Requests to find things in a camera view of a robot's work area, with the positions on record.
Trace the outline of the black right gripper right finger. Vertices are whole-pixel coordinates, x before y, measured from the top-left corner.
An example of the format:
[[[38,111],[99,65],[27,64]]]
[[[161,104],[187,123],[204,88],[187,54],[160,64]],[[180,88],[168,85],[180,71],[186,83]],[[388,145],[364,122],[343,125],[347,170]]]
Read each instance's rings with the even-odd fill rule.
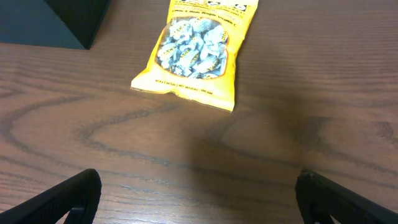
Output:
[[[295,184],[304,224],[397,224],[397,214],[308,169]]]

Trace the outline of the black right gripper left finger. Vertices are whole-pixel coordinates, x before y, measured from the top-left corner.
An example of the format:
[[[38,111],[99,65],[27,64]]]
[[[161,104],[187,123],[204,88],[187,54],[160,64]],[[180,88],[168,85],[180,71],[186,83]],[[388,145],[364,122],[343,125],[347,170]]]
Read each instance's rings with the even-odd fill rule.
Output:
[[[65,223],[92,224],[101,196],[101,179],[87,169],[34,198],[1,213],[2,224]]]

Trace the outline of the yellow candy bag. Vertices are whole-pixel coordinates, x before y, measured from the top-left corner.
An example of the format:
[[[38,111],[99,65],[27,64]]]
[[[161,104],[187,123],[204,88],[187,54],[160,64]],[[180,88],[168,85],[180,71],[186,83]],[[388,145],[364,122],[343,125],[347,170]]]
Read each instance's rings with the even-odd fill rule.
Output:
[[[236,57],[258,0],[171,0],[146,68],[131,88],[232,111]]]

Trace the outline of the black gift box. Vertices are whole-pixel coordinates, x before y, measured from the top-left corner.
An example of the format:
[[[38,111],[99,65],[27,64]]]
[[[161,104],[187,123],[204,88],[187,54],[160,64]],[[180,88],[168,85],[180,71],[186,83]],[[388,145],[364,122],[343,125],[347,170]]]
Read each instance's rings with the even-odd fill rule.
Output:
[[[1,0],[1,42],[88,50],[110,0]]]

